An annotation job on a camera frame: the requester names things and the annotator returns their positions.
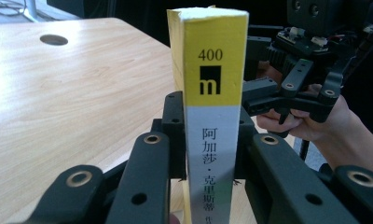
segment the floor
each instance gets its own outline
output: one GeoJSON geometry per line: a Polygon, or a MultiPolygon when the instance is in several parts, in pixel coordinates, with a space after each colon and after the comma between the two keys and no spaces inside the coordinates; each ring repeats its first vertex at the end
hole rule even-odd
{"type": "MultiPolygon", "coordinates": [[[[31,22],[18,11],[18,9],[24,9],[24,2],[24,0],[0,0],[0,4],[3,3],[3,5],[0,6],[0,23],[31,22]]],[[[35,0],[35,5],[39,21],[79,20],[79,17],[75,15],[47,5],[47,0],[35,0]]]]}
{"type": "MultiPolygon", "coordinates": [[[[294,150],[296,153],[299,153],[301,144],[302,140],[300,138],[296,138],[294,144],[294,150]]],[[[326,163],[326,160],[317,147],[313,143],[310,143],[305,162],[311,169],[319,170],[323,163],[326,163]]]]}

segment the screw hole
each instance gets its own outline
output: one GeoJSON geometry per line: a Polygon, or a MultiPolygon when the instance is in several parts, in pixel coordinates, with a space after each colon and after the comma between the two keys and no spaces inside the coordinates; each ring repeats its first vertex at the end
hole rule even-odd
{"type": "Polygon", "coordinates": [[[143,203],[145,203],[147,200],[147,197],[146,197],[146,194],[144,193],[138,193],[138,194],[135,194],[132,198],[131,198],[131,202],[135,205],[141,205],[143,203]]]}
{"type": "Polygon", "coordinates": [[[327,95],[335,95],[335,92],[334,91],[331,91],[331,90],[326,90],[325,91],[325,93],[327,94],[327,95]]]}
{"type": "Polygon", "coordinates": [[[313,17],[316,17],[318,16],[318,13],[320,12],[320,10],[318,9],[318,6],[313,4],[311,5],[310,7],[310,14],[313,16],[313,17]]]}
{"type": "Polygon", "coordinates": [[[268,145],[277,145],[279,143],[279,140],[269,135],[262,136],[261,141],[268,145]]]}
{"type": "Polygon", "coordinates": [[[357,171],[349,171],[347,176],[356,184],[367,188],[373,188],[373,177],[370,175],[357,171]]]}
{"type": "Polygon", "coordinates": [[[71,188],[78,188],[88,183],[92,178],[92,174],[89,171],[78,171],[68,176],[66,184],[71,188]]]}
{"type": "Polygon", "coordinates": [[[287,84],[285,84],[285,87],[289,88],[289,89],[292,89],[292,88],[294,88],[294,85],[291,84],[291,83],[287,83],[287,84]]]}
{"type": "Polygon", "coordinates": [[[315,204],[315,205],[321,205],[323,204],[323,200],[321,200],[320,197],[318,197],[317,195],[315,194],[307,194],[305,196],[306,200],[309,202],[309,203],[312,203],[312,204],[315,204]]]}
{"type": "Polygon", "coordinates": [[[148,144],[156,144],[160,141],[160,137],[157,135],[149,135],[144,139],[144,141],[148,144]]]}
{"type": "Polygon", "coordinates": [[[299,0],[294,1],[293,5],[294,5],[294,10],[295,11],[299,11],[300,10],[301,4],[300,4],[299,0]]]}

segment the book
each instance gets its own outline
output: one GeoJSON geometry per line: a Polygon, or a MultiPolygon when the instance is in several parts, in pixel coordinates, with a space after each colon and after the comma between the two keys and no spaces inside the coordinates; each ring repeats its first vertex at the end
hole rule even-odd
{"type": "Polygon", "coordinates": [[[229,223],[249,15],[217,7],[167,15],[175,88],[183,92],[186,206],[192,223],[229,223]]]}

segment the number 400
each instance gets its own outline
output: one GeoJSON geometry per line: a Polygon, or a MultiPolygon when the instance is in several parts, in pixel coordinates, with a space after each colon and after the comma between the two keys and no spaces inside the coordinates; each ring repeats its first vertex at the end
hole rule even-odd
{"type": "Polygon", "coordinates": [[[212,61],[212,60],[221,61],[222,56],[223,56],[223,53],[222,53],[221,49],[216,49],[216,50],[203,49],[199,54],[199,58],[202,59],[203,61],[205,61],[205,60],[207,60],[207,61],[212,61]]]}

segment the table surface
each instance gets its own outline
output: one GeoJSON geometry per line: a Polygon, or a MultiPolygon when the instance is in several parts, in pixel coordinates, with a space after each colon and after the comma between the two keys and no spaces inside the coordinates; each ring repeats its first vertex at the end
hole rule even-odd
{"type": "MultiPolygon", "coordinates": [[[[170,49],[124,21],[0,25],[0,223],[30,216],[68,168],[106,172],[128,159],[173,91],[170,49]]],[[[182,210],[181,183],[172,183],[171,210],[182,210]]],[[[243,184],[230,222],[255,222],[243,184]]]]}

